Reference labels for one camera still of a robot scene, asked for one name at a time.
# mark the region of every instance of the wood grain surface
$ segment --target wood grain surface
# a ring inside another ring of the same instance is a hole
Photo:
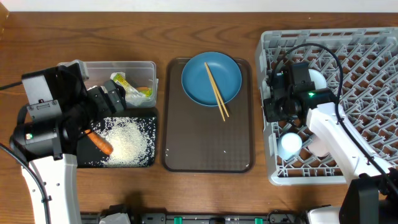
[[[0,41],[0,85],[23,73],[73,59],[151,60],[157,65],[160,131],[163,127],[167,64],[207,51],[246,59],[253,69],[256,161],[245,174],[187,174],[165,170],[160,147],[145,169],[79,169],[82,212],[127,203],[136,212],[266,213],[340,205],[347,186],[276,187],[267,179],[262,110],[254,51],[267,30],[398,26],[398,14],[327,13],[43,13],[12,12]],[[22,86],[0,91],[0,141],[8,142],[17,112],[27,103]],[[162,142],[159,135],[158,146]],[[0,152],[0,223],[33,223],[21,168]]]

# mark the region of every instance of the carrot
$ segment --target carrot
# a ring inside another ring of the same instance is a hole
[[[102,139],[99,135],[97,135],[95,132],[91,132],[90,130],[86,130],[85,133],[87,136],[93,141],[93,143],[100,149],[103,153],[110,155],[113,152],[112,146],[106,142],[104,139]]]

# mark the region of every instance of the plate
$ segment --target plate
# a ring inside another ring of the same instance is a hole
[[[182,88],[185,93],[200,105],[218,106],[205,62],[224,103],[231,101],[241,89],[242,74],[232,58],[218,52],[202,53],[189,60],[182,71]]]

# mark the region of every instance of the wooden chopstick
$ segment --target wooden chopstick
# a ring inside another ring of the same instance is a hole
[[[207,63],[206,63],[206,62],[205,62],[205,66],[206,66],[206,69],[207,69],[207,75],[209,76],[209,80],[210,80],[210,83],[211,83],[211,87],[213,88],[214,96],[216,97],[216,100],[217,100],[218,109],[220,109],[220,113],[221,113],[221,115],[222,115],[222,117],[223,117],[223,121],[225,122],[225,117],[224,117],[223,109],[221,109],[220,100],[219,100],[218,97],[217,97],[216,87],[214,86],[213,82],[211,81],[211,72],[210,72],[210,69],[209,69],[209,67],[207,66]]]
[[[220,95],[220,92],[218,91],[217,84],[214,81],[213,75],[211,74],[210,68],[209,68],[209,66],[207,65],[206,62],[205,62],[205,66],[206,66],[207,74],[209,75],[209,79],[210,79],[211,85],[213,87],[213,90],[216,91],[216,98],[220,99],[221,105],[223,105],[223,108],[225,110],[226,116],[229,117],[229,114],[228,114],[228,111],[226,110],[224,101],[223,101],[223,99],[222,99],[222,97]]]

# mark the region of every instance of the white cup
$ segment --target white cup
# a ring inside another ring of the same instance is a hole
[[[278,156],[284,160],[289,160],[300,153],[303,141],[298,134],[286,133],[277,141]]]

